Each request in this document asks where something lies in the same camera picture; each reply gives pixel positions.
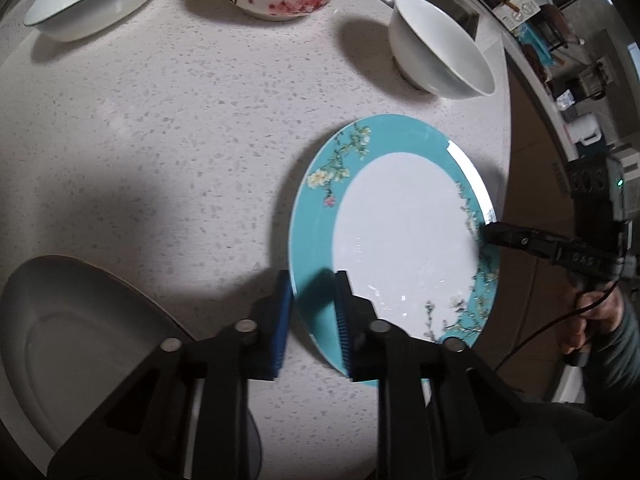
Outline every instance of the hand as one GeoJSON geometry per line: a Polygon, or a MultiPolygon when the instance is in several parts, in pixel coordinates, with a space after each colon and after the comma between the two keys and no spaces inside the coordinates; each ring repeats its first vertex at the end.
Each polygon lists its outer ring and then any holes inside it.
{"type": "MultiPolygon", "coordinates": [[[[613,283],[607,283],[607,289],[611,286],[613,283]]],[[[584,308],[599,300],[603,295],[604,291],[600,290],[580,293],[576,288],[568,285],[562,294],[562,309],[567,312],[584,308]]],[[[563,354],[570,354],[586,344],[587,320],[596,324],[597,333],[608,334],[620,326],[624,313],[625,300],[616,286],[609,297],[593,310],[580,314],[580,316],[570,317],[558,324],[556,339],[560,350],[563,354]]]]}

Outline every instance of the white speckled countertop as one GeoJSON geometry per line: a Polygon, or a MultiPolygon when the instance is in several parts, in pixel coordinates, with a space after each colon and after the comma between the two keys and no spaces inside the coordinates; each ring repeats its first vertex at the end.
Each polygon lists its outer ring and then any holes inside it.
{"type": "MultiPolygon", "coordinates": [[[[32,1],[0,28],[0,283],[27,258],[70,254],[210,336],[286,268],[292,202],[318,147],[376,113],[411,115],[454,139],[501,209],[511,121],[491,20],[478,44],[497,91],[457,102],[398,75],[391,10],[377,0],[334,0],[285,23],[224,0],[151,0],[73,44],[20,25],[32,1]]],[[[376,391],[320,360],[297,319],[280,379],[252,383],[250,395],[262,479],[372,469],[376,391]]]]}

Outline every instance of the brown floor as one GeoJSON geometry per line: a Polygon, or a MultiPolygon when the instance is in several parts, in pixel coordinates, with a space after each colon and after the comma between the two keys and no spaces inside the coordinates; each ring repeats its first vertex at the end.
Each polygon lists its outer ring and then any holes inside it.
{"type": "MultiPolygon", "coordinates": [[[[504,222],[571,234],[573,205],[563,163],[549,130],[524,87],[510,73],[511,165],[504,222]]],[[[495,366],[526,336],[557,317],[565,272],[524,252],[502,250],[500,284],[485,329],[474,349],[495,366]]],[[[561,370],[555,333],[533,340],[500,370],[511,386],[550,398],[561,370]]]]}

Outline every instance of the gray sleeve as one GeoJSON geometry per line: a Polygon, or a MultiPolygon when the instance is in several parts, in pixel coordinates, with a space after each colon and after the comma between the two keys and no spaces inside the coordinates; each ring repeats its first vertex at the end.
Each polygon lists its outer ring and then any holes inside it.
{"type": "Polygon", "coordinates": [[[625,315],[611,334],[591,343],[583,368],[587,406],[593,415],[612,420],[640,397],[640,333],[633,307],[625,298],[625,315]]]}

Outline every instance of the screw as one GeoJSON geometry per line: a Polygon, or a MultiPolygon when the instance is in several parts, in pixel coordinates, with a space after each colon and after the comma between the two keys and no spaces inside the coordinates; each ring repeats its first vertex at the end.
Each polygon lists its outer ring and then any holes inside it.
{"type": "Polygon", "coordinates": [[[241,319],[234,327],[238,332],[253,332],[258,328],[258,324],[253,319],[241,319]]]}
{"type": "Polygon", "coordinates": [[[457,337],[447,337],[443,345],[451,352],[462,352],[466,348],[465,342],[457,337]]]}
{"type": "Polygon", "coordinates": [[[377,334],[383,334],[391,330],[391,325],[384,319],[375,319],[369,323],[369,330],[377,334]]]}
{"type": "Polygon", "coordinates": [[[182,346],[182,341],[177,337],[168,337],[160,343],[160,348],[165,352],[175,352],[182,346]]]}

